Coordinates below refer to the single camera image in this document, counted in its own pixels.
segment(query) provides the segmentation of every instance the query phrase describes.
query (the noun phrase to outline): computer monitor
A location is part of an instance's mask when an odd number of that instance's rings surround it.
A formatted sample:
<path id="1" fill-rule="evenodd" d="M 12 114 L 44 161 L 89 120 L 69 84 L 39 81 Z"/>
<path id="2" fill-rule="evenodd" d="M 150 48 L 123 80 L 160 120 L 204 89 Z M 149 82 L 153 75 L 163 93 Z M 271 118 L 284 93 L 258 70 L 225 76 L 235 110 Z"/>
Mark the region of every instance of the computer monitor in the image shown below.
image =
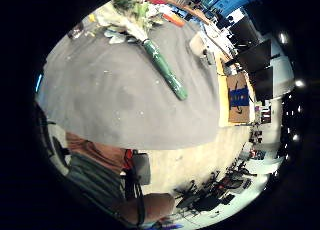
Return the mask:
<path id="1" fill-rule="evenodd" d="M 253 47 L 259 43 L 256 30 L 250 23 L 250 20 L 247 16 L 244 16 L 238 22 L 233 24 L 229 30 L 237 39 L 237 44 Z"/>
<path id="2" fill-rule="evenodd" d="M 257 101 L 273 98 L 273 67 L 257 71 L 249 76 Z"/>
<path id="3" fill-rule="evenodd" d="M 270 65 L 271 40 L 268 39 L 258 45 L 239 53 L 236 61 L 250 75 Z"/>

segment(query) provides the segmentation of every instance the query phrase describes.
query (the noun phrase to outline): cable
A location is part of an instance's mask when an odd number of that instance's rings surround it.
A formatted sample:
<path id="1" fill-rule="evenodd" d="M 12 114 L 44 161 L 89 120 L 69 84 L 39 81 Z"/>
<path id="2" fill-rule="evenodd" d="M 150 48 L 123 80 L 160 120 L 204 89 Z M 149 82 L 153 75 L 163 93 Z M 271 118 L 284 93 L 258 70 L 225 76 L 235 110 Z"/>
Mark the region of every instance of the cable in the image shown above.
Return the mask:
<path id="1" fill-rule="evenodd" d="M 218 72 L 217 72 L 217 74 L 218 74 L 219 76 L 222 76 L 222 77 L 227 77 L 227 75 L 220 74 L 220 73 L 218 73 Z"/>
<path id="2" fill-rule="evenodd" d="M 145 206 L 144 206 L 144 201 L 143 201 L 143 193 L 142 193 L 141 185 L 139 182 L 139 178 L 138 178 L 134 163 L 133 163 L 133 161 L 131 161 L 131 164 L 129 164 L 129 162 L 128 162 L 129 159 L 127 158 L 127 152 L 128 152 L 128 149 L 126 149 L 124 160 L 128 166 L 132 167 L 131 169 L 132 169 L 133 178 L 134 178 L 134 190 L 135 190 L 135 194 L 137 196 L 136 199 L 138 200 L 137 228 L 140 229 L 140 226 L 143 224 L 143 222 L 145 220 Z"/>

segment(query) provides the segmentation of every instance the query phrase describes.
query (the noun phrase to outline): person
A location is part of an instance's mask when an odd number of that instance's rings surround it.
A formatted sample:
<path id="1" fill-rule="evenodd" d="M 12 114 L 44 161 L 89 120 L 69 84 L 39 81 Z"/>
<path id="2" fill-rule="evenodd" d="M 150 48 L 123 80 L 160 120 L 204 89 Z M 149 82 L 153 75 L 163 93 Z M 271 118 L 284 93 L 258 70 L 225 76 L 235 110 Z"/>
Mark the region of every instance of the person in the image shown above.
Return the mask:
<path id="1" fill-rule="evenodd" d="M 125 224 L 126 227 L 134 227 L 139 220 L 138 200 L 127 201 L 120 190 L 120 173 L 130 167 L 125 161 L 128 151 L 91 142 L 70 132 L 66 132 L 66 141 L 71 153 L 67 178 L 98 206 L 119 213 L 129 223 Z M 170 215 L 174 207 L 174 198 L 169 193 L 144 195 L 143 202 L 145 220 L 142 227 L 151 226 Z"/>

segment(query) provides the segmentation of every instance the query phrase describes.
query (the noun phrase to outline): flower bouquet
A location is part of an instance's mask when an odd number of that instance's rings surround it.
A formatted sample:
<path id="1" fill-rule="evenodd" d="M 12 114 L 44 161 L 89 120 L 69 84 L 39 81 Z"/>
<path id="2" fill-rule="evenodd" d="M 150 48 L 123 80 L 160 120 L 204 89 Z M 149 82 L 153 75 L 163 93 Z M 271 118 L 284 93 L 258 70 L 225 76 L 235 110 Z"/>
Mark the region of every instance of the flower bouquet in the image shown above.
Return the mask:
<path id="1" fill-rule="evenodd" d="M 98 8 L 94 18 L 106 29 L 104 34 L 111 37 L 110 43 L 124 42 L 127 35 L 130 36 L 128 42 L 142 43 L 176 96 L 180 100 L 187 98 L 186 89 L 173 74 L 159 48 L 148 38 L 147 33 L 154 24 L 162 24 L 161 12 L 155 5 L 144 0 L 112 0 Z"/>

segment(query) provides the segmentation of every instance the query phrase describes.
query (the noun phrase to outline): black strap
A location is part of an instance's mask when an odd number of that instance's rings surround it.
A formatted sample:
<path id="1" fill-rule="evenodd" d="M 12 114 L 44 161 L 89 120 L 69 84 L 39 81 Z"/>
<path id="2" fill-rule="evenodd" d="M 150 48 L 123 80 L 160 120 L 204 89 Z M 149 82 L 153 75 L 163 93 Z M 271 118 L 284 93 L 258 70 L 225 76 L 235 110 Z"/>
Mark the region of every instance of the black strap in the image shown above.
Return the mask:
<path id="1" fill-rule="evenodd" d="M 128 159 L 127 159 L 127 151 L 125 153 L 125 161 L 128 164 L 128 166 L 130 166 L 130 164 L 128 163 Z M 138 200 L 138 206 L 137 206 L 137 210 L 138 210 L 138 223 L 137 223 L 137 227 L 138 229 L 140 228 L 140 226 L 144 223 L 145 220 L 145 206 L 144 206 L 144 202 L 143 202 L 143 193 L 142 193 L 142 189 L 141 189 L 141 185 L 139 182 L 139 178 L 137 175 L 137 171 L 136 168 L 134 166 L 134 163 L 131 162 L 132 164 L 132 175 L 133 175 L 133 179 L 134 179 L 134 189 L 135 189 L 135 195 L 136 195 L 136 199 Z"/>

